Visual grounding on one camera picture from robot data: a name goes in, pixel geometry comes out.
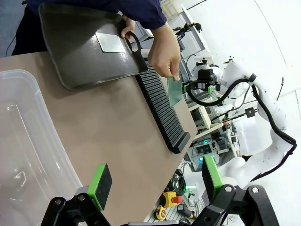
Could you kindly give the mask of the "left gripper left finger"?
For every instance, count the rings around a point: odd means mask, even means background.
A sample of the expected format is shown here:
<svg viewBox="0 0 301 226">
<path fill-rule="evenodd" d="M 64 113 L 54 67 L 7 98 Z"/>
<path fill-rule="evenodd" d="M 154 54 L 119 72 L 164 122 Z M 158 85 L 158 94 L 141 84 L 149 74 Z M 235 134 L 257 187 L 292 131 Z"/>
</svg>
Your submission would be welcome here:
<svg viewBox="0 0 301 226">
<path fill-rule="evenodd" d="M 100 164 L 89 186 L 79 188 L 67 200 L 53 198 L 48 205 L 42 226 L 109 226 L 102 211 L 112 185 L 108 164 Z"/>
</svg>

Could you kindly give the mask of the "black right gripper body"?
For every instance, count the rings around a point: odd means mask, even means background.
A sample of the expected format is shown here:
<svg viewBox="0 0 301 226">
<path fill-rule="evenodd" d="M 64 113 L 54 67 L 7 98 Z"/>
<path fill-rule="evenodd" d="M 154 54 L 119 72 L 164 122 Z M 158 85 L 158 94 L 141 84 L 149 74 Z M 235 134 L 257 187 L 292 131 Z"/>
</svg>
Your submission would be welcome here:
<svg viewBox="0 0 301 226">
<path fill-rule="evenodd" d="M 200 69 L 198 71 L 198 81 L 200 82 L 212 82 L 214 81 L 214 72 L 212 68 L 209 69 Z"/>
</svg>

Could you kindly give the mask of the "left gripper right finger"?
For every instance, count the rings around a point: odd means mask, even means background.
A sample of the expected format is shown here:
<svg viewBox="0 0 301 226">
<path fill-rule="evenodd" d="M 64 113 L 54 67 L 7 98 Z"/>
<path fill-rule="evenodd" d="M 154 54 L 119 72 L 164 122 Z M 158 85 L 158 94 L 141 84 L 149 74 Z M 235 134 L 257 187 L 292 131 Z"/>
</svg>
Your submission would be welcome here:
<svg viewBox="0 0 301 226">
<path fill-rule="evenodd" d="M 279 222 L 266 193 L 260 185 L 246 190 L 222 182 L 211 156 L 203 157 L 202 178 L 209 199 L 192 223 L 194 226 L 221 226 L 228 215 L 238 215 L 245 226 L 278 226 Z"/>
</svg>

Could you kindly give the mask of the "person's right hand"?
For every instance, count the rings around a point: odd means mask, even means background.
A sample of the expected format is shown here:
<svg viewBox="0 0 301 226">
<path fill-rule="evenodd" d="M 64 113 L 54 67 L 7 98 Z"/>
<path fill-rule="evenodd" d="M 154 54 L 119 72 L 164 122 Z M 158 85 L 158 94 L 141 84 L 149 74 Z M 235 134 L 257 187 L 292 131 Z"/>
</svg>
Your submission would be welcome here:
<svg viewBox="0 0 301 226">
<path fill-rule="evenodd" d="M 179 81 L 180 47 L 171 27 L 166 23 L 152 34 L 154 41 L 148 54 L 149 63 L 160 76 Z"/>
</svg>

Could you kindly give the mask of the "person's left hand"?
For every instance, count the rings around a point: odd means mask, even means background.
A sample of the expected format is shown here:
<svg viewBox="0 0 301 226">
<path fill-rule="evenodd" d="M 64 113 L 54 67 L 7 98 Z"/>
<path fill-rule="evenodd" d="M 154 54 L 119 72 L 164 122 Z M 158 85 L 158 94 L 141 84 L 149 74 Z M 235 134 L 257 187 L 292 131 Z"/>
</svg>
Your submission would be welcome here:
<svg viewBox="0 0 301 226">
<path fill-rule="evenodd" d="M 121 31 L 121 37 L 126 38 L 127 40 L 131 40 L 131 35 L 128 33 L 135 31 L 135 21 L 126 17 L 125 15 L 122 16 L 122 19 L 124 20 L 126 26 Z"/>
</svg>

